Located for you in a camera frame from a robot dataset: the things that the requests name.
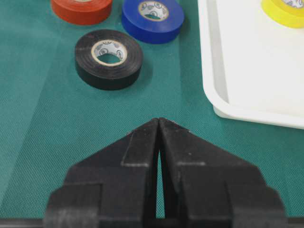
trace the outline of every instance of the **black electrical tape roll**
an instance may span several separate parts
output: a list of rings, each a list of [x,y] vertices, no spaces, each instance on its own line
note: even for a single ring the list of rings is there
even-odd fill
[[[120,62],[109,64],[98,59],[112,54]],[[133,84],[139,76],[143,52],[130,36],[114,30],[97,30],[79,39],[75,47],[76,70],[89,85],[104,89],[123,89]]]

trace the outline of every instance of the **table surface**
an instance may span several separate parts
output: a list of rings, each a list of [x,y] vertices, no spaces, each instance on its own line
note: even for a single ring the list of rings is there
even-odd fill
[[[86,27],[59,19],[49,0],[2,0],[1,218],[42,217],[68,167],[161,116],[257,165],[281,194],[287,214],[304,215],[304,131],[215,115],[202,89],[197,2],[178,2],[186,15],[180,35],[163,45],[139,42],[139,79],[120,91],[102,91],[78,77],[74,46],[92,30],[125,32],[122,0],[114,0],[106,21]]]

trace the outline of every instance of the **tape hole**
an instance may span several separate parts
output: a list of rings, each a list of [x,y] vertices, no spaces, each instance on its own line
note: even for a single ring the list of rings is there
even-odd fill
[[[119,57],[113,55],[113,54],[103,54],[101,56],[97,57],[98,60],[104,62],[104,63],[108,63],[108,64],[115,64],[115,63],[119,63],[121,60]]]

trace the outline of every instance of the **blue electrical tape roll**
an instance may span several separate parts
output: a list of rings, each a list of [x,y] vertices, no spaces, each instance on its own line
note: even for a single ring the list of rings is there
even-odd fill
[[[146,43],[163,44],[175,39],[184,18],[175,0],[125,0],[123,4],[124,29]]]

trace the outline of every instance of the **tray rim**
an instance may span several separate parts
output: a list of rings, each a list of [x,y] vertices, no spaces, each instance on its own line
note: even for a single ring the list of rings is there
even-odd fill
[[[203,89],[215,113],[222,118],[304,129],[304,118],[237,107],[220,97],[214,81],[208,1],[215,2],[216,0],[198,0],[200,51]]]

